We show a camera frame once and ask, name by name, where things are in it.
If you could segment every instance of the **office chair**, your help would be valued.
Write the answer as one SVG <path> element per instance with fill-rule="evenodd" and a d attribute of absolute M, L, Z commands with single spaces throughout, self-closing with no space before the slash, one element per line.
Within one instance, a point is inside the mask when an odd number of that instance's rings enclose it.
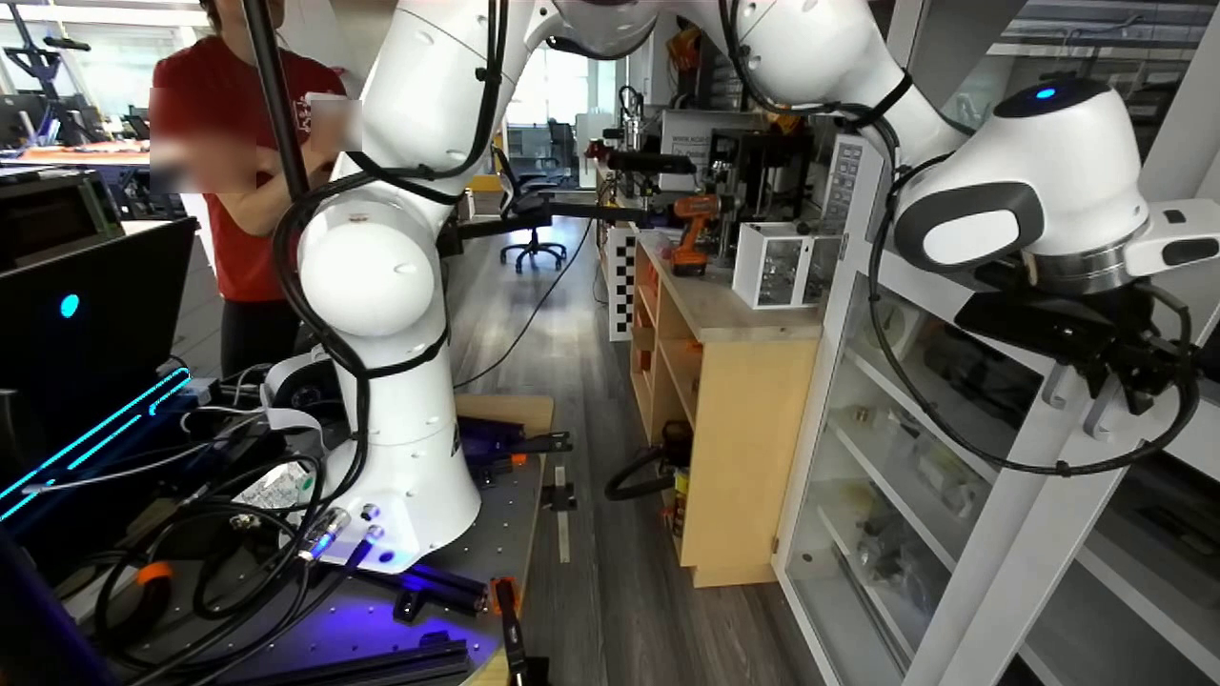
<path fill-rule="evenodd" d="M 537 224 L 551 224 L 551 212 L 544 212 L 544 200 L 552 195 L 551 184 L 540 179 L 529 179 L 529 184 L 519 184 L 519 174 L 512 171 L 505 148 L 496 148 L 496 161 L 505 166 L 505 179 L 506 179 L 506 200 L 505 200 L 505 219 L 529 219 L 529 212 L 537 212 Z M 529 241 L 525 242 L 506 242 L 498 246 L 498 264 L 506 264 L 512 252 L 519 252 L 516 259 L 516 270 L 521 273 L 521 264 L 529 259 L 529 266 L 537 270 L 537 254 L 552 254 L 558 266 L 563 266 L 567 259 L 567 246 L 563 242 L 551 242 L 551 241 L 537 241 L 537 224 L 529 224 Z"/>

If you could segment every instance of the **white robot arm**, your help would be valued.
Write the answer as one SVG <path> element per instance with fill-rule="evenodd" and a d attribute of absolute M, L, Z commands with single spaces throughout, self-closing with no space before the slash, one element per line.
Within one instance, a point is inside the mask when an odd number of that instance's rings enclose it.
<path fill-rule="evenodd" d="M 966 139 L 889 56 L 864 0 L 399 0 L 336 164 L 338 184 L 356 171 L 383 184 L 323 200 L 296 252 L 296 310 L 312 310 L 343 346 L 331 353 L 356 428 L 327 461 L 331 481 L 351 475 L 331 484 L 319 559 L 368 548 L 360 564 L 388 575 L 473 524 L 481 498 L 454 437 L 437 230 L 537 42 L 623 56 L 662 12 L 734 48 L 744 78 L 773 101 L 843 101 L 880 116 L 900 166 L 952 153 L 900 199 L 895 246 L 924 266 L 1033 252 L 1053 280 L 1061 259 L 1093 252 L 1117 252 L 1133 278 L 1218 254 L 1218 236 L 1148 246 L 1168 231 L 1135 190 L 1135 148 L 1115 94 L 1037 91 L 1014 101 L 1028 111 L 999 111 Z"/>

